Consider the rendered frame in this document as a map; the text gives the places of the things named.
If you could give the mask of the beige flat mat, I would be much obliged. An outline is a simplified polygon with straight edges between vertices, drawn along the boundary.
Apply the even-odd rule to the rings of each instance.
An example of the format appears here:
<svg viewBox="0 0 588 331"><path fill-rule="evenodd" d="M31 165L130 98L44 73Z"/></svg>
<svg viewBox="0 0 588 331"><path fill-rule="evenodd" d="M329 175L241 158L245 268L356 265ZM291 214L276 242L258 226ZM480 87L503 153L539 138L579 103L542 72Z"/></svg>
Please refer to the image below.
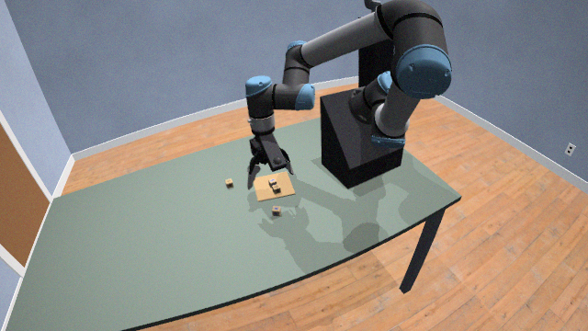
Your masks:
<svg viewBox="0 0 588 331"><path fill-rule="evenodd" d="M274 194L272 188L270 188L268 184L268 179L271 178L275 178L277 184L281 188L281 193ZM288 177L288 172L256 177L254 181L254 188L258 201L271 200L295 194L294 188L292 187Z"/></svg>

